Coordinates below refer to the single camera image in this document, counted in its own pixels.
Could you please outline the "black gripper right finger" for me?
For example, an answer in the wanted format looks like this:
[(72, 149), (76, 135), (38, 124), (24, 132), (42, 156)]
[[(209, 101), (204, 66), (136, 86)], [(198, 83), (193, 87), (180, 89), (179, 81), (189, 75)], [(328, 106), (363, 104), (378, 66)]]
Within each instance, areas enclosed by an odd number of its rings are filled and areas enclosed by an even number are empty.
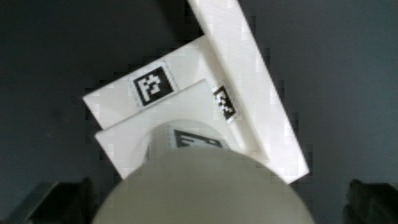
[(388, 183), (351, 180), (342, 224), (398, 224), (398, 188)]

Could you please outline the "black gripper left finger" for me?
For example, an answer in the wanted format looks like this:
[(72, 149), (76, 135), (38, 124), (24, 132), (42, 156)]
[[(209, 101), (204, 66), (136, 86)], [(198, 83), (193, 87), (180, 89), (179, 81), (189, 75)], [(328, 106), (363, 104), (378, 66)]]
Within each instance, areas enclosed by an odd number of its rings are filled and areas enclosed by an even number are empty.
[(90, 224), (95, 208), (88, 178), (79, 182), (38, 183), (5, 218), (5, 224)]

